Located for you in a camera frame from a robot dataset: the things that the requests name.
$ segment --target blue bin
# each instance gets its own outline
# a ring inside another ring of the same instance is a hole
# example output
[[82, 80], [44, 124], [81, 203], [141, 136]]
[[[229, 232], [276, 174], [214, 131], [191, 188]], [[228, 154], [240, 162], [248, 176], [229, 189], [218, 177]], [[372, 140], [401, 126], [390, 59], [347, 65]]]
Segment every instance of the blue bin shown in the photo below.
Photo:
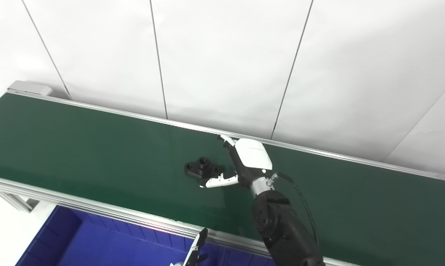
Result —
[[[169, 266], [184, 261], [193, 240], [55, 207], [16, 266]], [[214, 244], [199, 266], [275, 266], [271, 259]]]

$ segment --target white wall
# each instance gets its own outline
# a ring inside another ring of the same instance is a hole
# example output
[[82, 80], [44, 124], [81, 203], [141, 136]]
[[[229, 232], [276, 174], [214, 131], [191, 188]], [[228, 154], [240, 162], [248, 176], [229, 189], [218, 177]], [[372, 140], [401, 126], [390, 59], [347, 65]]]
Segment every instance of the white wall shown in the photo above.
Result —
[[20, 0], [0, 1], [0, 94], [38, 81], [445, 173], [445, 0], [314, 0], [299, 50], [309, 0], [24, 1], [40, 35]]

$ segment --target robotic arm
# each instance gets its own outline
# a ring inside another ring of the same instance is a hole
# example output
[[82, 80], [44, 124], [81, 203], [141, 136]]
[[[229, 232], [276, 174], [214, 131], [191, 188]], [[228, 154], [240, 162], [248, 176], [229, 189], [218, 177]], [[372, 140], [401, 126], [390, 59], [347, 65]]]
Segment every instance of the robotic arm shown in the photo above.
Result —
[[234, 172], [201, 180], [200, 187], [240, 184], [254, 195], [252, 216], [277, 266], [324, 266], [319, 247], [295, 214], [290, 200], [275, 190], [272, 162], [262, 143], [221, 135], [235, 165]]

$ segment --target black mechanical part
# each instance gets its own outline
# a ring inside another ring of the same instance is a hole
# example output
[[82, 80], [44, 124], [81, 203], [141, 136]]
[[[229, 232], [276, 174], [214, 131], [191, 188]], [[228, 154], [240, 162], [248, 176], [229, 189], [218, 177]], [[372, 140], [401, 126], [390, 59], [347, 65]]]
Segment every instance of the black mechanical part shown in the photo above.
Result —
[[214, 177], [222, 173], [222, 167], [214, 164], [206, 157], [185, 164], [185, 173], [199, 178]]
[[325, 266], [318, 245], [282, 193], [267, 190], [257, 195], [252, 215], [277, 266]]
[[208, 236], [207, 228], [204, 228], [203, 230], [201, 230], [201, 232], [199, 232], [199, 239], [196, 243], [198, 249], [191, 252], [190, 257], [188, 258], [188, 261], [184, 266], [196, 266], [198, 263], [208, 258], [208, 254], [202, 254], [201, 256], [199, 255], [199, 251], [206, 242], [207, 236]]

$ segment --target white floor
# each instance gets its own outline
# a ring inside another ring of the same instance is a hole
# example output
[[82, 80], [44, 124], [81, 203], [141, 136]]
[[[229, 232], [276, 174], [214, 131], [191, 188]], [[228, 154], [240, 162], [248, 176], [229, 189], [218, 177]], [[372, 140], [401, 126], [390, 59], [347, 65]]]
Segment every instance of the white floor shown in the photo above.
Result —
[[0, 198], [0, 266], [17, 263], [54, 207], [54, 204], [39, 202], [27, 214], [17, 211]]

